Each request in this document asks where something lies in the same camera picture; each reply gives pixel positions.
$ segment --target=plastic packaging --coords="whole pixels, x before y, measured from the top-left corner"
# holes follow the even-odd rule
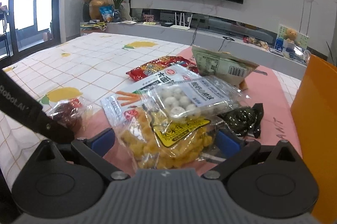
[[[146,78],[147,76],[151,76],[158,71],[163,70],[164,68],[168,68],[174,64],[181,65],[189,70],[198,73],[197,66],[190,62],[189,60],[180,57],[180,56],[163,56],[158,59],[152,60],[148,63],[145,63],[137,68],[134,68],[128,71],[126,74],[129,75],[135,81]]]
[[[193,56],[201,76],[215,75],[238,86],[258,64],[234,57],[227,52],[218,52],[192,46]]]
[[[123,120],[131,120],[134,110],[141,107],[143,102],[140,94],[148,88],[161,83],[178,82],[199,78],[200,76],[180,65],[172,65],[138,82],[123,87],[115,92],[116,95],[101,100],[104,112],[111,126],[118,126]]]
[[[47,112],[47,115],[76,132],[82,127],[83,119],[91,115],[92,108],[93,105],[86,99],[78,97],[59,101]]]
[[[244,106],[219,115],[229,131],[237,137],[250,136],[258,138],[261,135],[261,120],[263,118],[263,104],[256,103],[253,107]]]
[[[143,95],[148,109],[160,108],[171,120],[211,117],[240,107],[240,91],[215,76],[158,85]]]
[[[159,108],[137,108],[135,112],[124,130],[115,131],[133,156],[135,169],[180,168],[203,160],[202,150],[212,145],[215,130],[223,124],[216,116],[174,123]]]
[[[109,23],[114,19],[112,6],[100,7],[99,11],[104,19],[104,22]]]

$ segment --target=red candy bag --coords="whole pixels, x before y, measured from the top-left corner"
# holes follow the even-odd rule
[[[148,63],[145,63],[137,68],[134,68],[128,71],[126,74],[133,78],[135,81],[139,81],[174,64],[179,64],[195,73],[198,73],[197,66],[183,57],[163,56]]]

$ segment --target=white ball snack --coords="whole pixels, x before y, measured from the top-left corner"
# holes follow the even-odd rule
[[[179,100],[179,105],[183,108],[188,107],[191,104],[191,100],[187,96],[182,96]]]
[[[180,100],[182,96],[185,96],[185,93],[180,87],[176,87],[173,89],[173,96],[177,99]]]
[[[197,119],[201,116],[200,109],[192,103],[186,107],[186,111],[191,119]]]
[[[171,88],[163,88],[160,91],[159,95],[160,95],[162,100],[173,97],[172,89]]]
[[[177,107],[172,108],[172,110],[171,110],[171,116],[177,116],[177,115],[180,116],[180,115],[182,115],[185,112],[186,112],[186,110],[184,108],[182,108],[180,106],[177,106]],[[185,121],[185,117],[181,117],[181,118],[178,117],[178,119],[175,118],[175,121],[176,122],[184,122]]]
[[[168,97],[164,100],[165,108],[172,109],[179,106],[179,102],[175,97]]]

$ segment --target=cable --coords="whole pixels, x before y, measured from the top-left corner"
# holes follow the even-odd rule
[[[220,51],[220,49],[222,48],[224,42],[225,42],[225,39],[223,39],[222,44],[221,44],[221,46],[220,46],[220,48],[219,48],[218,51]]]
[[[200,24],[200,18],[198,18],[197,20],[198,24],[197,24],[197,27],[193,33],[193,38],[192,38],[192,43],[190,44],[190,46],[194,45],[194,40],[195,40],[195,37],[197,36],[197,30],[198,30],[198,27],[199,27],[199,24]]]

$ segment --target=black door frame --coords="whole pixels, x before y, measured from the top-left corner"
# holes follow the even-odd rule
[[[30,48],[27,48],[21,51],[19,51],[18,46],[17,46],[17,38],[16,38],[16,30],[15,30],[15,22],[14,22],[14,0],[8,0],[8,10],[9,12],[8,12],[7,18],[8,18],[8,23],[9,23],[9,31],[11,35],[13,55],[6,57],[5,58],[6,60],[1,60],[1,63],[8,64],[8,60],[10,60],[10,63],[12,64],[37,51],[61,44],[60,22],[59,22],[59,0],[52,0],[53,39],[40,43],[38,45],[34,45]]]

